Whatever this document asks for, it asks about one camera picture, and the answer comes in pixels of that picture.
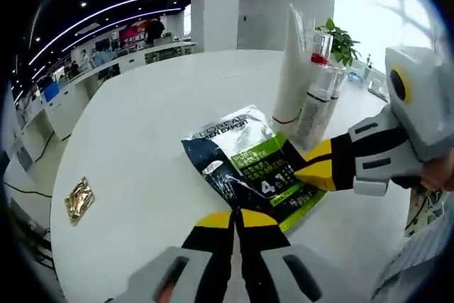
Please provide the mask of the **person's right hand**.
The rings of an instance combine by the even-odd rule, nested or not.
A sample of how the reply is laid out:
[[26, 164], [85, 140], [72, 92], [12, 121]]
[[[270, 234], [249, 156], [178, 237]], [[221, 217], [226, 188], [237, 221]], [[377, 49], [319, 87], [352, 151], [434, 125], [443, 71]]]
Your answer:
[[432, 192], [453, 191], [453, 150], [449, 154], [430, 160], [423, 166], [422, 173], [417, 176], [394, 177], [392, 181], [403, 188], [421, 185]]

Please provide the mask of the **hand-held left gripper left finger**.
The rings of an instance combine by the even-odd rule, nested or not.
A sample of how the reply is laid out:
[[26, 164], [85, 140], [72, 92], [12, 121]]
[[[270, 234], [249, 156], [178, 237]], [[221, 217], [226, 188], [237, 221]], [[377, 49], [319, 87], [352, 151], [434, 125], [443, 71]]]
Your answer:
[[180, 247], [169, 246], [136, 270], [110, 302], [222, 302], [240, 210], [199, 220]]

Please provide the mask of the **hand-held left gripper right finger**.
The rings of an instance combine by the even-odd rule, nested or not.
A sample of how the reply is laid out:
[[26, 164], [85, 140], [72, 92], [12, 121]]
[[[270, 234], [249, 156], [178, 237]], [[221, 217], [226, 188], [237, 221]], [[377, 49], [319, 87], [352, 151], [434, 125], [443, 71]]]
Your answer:
[[251, 302], [357, 302], [342, 272], [305, 246], [291, 245], [270, 216], [236, 212], [241, 271]]

